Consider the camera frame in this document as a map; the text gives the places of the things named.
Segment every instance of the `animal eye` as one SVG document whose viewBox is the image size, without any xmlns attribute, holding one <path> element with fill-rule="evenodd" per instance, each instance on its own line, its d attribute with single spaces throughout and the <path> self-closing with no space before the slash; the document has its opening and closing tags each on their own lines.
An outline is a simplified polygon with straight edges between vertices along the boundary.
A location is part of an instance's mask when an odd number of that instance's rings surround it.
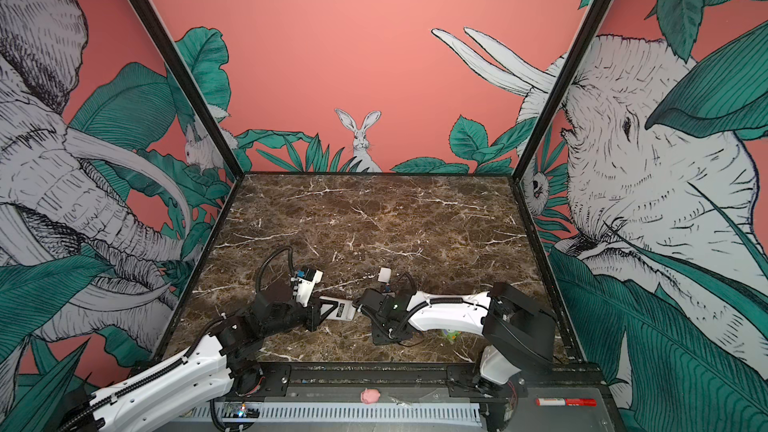
<svg viewBox="0 0 768 432">
<path fill-rule="evenodd" d="M 624 125 L 622 128 L 624 129 L 624 134 L 627 136 L 627 140 L 629 140 L 629 130 L 632 129 L 632 122 L 629 120 L 629 117 L 624 119 Z"/>
</svg>

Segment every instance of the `pink toy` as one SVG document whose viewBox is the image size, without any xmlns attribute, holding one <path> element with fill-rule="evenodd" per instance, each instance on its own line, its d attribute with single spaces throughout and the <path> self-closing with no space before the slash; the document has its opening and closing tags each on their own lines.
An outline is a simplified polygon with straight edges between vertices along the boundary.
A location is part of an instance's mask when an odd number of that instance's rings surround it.
<svg viewBox="0 0 768 432">
<path fill-rule="evenodd" d="M 376 389 L 365 389 L 363 392 L 360 392 L 360 401 L 368 405 L 375 404 L 381 396 Z"/>
</svg>

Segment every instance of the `marble tabletop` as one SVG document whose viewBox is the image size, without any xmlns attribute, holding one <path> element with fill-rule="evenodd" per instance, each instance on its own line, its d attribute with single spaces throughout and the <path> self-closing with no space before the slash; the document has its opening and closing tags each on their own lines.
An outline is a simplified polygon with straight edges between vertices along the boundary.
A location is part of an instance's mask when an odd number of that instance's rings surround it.
<svg viewBox="0 0 768 432">
<path fill-rule="evenodd" d="M 296 266 L 324 272 L 316 292 L 354 299 L 378 288 L 380 267 L 393 280 L 410 272 L 419 290 L 471 294 L 513 284 L 549 304 L 505 177 L 248 175 L 216 238 L 165 357 L 183 350 L 221 312 L 253 300 L 254 273 L 273 250 L 293 246 Z M 284 255 L 263 287 L 288 281 Z M 268 338 L 258 360 L 333 362 L 475 361 L 488 345 L 461 334 L 449 342 L 428 331 L 401 345 L 374 346 L 370 321 L 325 321 L 314 332 Z M 555 338 L 555 357 L 566 361 Z"/>
</svg>

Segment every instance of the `red marker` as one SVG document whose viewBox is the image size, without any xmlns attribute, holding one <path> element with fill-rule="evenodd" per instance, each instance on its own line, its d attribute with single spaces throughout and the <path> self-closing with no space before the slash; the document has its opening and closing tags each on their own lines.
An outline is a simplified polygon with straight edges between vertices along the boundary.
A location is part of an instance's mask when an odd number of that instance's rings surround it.
<svg viewBox="0 0 768 432">
<path fill-rule="evenodd" d="M 536 399 L 536 405 L 581 405 L 585 407 L 597 407 L 595 399 Z"/>
</svg>

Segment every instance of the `white tusk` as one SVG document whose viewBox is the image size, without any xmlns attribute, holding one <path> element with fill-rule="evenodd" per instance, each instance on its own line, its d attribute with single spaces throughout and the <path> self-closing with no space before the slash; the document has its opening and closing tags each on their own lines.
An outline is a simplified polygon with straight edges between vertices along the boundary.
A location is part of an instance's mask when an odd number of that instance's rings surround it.
<svg viewBox="0 0 768 432">
<path fill-rule="evenodd" d="M 440 29 L 432 29 L 432 34 L 445 42 L 447 46 L 451 47 L 451 49 L 453 49 L 453 51 L 462 58 L 464 63 L 467 64 L 470 69 L 475 71 L 476 74 L 496 87 L 500 87 L 519 96 L 526 96 L 528 92 L 531 91 L 531 84 L 524 82 L 522 79 L 517 78 L 506 70 L 499 69 L 492 63 L 486 61 L 478 53 L 472 50 L 470 46 L 461 42 L 453 35 Z"/>
<path fill-rule="evenodd" d="M 464 31 L 468 36 L 473 38 L 485 52 L 493 57 L 498 63 L 502 64 L 504 68 L 513 75 L 543 92 L 552 91 L 554 80 L 556 79 L 555 76 L 543 72 L 528 62 L 525 62 L 518 54 L 512 52 L 503 43 L 483 32 L 470 29 L 469 27 L 465 27 Z"/>
<path fill-rule="evenodd" d="M 143 294 L 121 294 L 88 284 L 86 288 L 69 299 L 69 303 L 96 312 L 116 312 L 141 307 L 159 298 L 170 284 Z"/>
<path fill-rule="evenodd" d="M 54 259 L 11 204 L 0 205 L 0 248 L 21 265 L 37 265 Z"/>
<path fill-rule="evenodd" d="M 97 139 L 96 137 L 72 129 L 71 127 L 67 129 L 64 148 L 67 149 L 67 152 L 77 158 L 105 160 L 116 166 L 140 172 L 160 184 L 160 186 L 165 188 L 176 202 L 178 202 L 179 208 L 181 208 L 181 211 L 184 214 L 184 228 L 186 229 L 186 233 L 189 233 L 192 217 L 190 216 L 190 208 L 187 205 L 187 199 L 184 197 L 184 194 L 181 193 L 181 189 L 176 185 L 176 182 L 168 177 L 165 172 L 157 168 L 155 164 L 152 164 L 148 160 L 139 157 L 129 150 L 110 144 L 104 140 Z"/>
</svg>

